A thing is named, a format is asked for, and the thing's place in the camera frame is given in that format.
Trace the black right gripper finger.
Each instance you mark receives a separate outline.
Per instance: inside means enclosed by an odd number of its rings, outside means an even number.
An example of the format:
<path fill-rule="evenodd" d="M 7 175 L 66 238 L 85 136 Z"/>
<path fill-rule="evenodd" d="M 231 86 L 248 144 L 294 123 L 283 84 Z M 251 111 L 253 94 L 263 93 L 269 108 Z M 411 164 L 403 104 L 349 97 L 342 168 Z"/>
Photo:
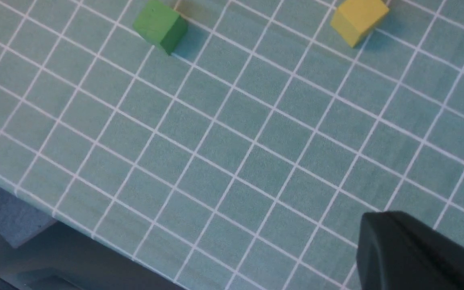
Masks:
<path fill-rule="evenodd" d="M 464 290 L 464 247 L 403 211 L 363 214 L 356 264 L 363 290 Z"/>

